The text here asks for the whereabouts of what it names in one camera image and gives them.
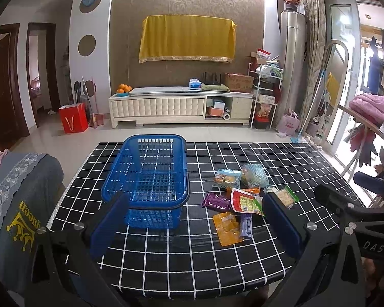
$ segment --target red gift bag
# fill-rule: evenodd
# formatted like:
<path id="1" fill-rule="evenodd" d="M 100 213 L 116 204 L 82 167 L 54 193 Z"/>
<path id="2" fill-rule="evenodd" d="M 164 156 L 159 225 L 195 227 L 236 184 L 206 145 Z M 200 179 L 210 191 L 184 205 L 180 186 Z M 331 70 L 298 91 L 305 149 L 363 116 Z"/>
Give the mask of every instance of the red gift bag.
<path id="1" fill-rule="evenodd" d="M 58 113 L 66 134 L 80 133 L 88 128 L 84 103 L 62 106 Z"/>

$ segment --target round wall decoration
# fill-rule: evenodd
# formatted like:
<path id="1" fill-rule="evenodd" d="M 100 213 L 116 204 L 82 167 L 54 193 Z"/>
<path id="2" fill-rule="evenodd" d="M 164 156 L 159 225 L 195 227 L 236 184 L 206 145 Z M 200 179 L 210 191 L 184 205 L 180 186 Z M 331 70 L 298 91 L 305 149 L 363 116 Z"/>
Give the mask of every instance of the round wall decoration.
<path id="1" fill-rule="evenodd" d="M 78 43 L 78 53 L 82 56 L 89 56 L 95 49 L 96 40 L 92 35 L 86 35 Z"/>
<path id="2" fill-rule="evenodd" d="M 81 0 L 80 11 L 84 14 L 93 11 L 101 2 L 101 0 Z"/>

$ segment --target fruit plate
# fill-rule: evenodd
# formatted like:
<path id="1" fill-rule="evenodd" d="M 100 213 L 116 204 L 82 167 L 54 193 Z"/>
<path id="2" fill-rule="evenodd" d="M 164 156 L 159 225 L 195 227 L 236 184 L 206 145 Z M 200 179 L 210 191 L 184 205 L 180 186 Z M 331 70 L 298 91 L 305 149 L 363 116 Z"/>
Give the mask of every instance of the fruit plate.
<path id="1" fill-rule="evenodd" d="M 115 95 L 116 95 L 117 97 L 127 97 L 127 96 L 129 96 L 129 92 L 116 93 Z"/>

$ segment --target brown wallpaper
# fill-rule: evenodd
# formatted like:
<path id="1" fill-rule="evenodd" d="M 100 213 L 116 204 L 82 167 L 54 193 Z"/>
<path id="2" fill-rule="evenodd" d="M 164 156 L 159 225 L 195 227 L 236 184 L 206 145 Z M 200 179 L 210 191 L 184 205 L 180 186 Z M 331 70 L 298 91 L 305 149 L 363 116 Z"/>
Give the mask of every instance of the brown wallpaper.
<path id="1" fill-rule="evenodd" d="M 142 21 L 150 15 L 202 15 L 233 20 L 236 54 L 232 63 L 138 61 Z M 264 0 L 112 0 L 109 30 L 111 93 L 132 87 L 187 85 L 202 73 L 247 73 L 248 55 L 263 45 Z"/>

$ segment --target pink bag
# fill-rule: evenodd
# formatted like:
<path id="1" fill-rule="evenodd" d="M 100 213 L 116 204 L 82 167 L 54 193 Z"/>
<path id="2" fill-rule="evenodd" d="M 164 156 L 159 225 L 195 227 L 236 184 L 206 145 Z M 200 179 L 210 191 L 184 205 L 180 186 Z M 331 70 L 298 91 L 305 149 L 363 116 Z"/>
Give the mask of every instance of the pink bag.
<path id="1" fill-rule="evenodd" d="M 293 111 L 289 114 L 284 114 L 276 126 L 279 133 L 286 133 L 287 136 L 293 136 L 300 124 L 297 114 Z"/>

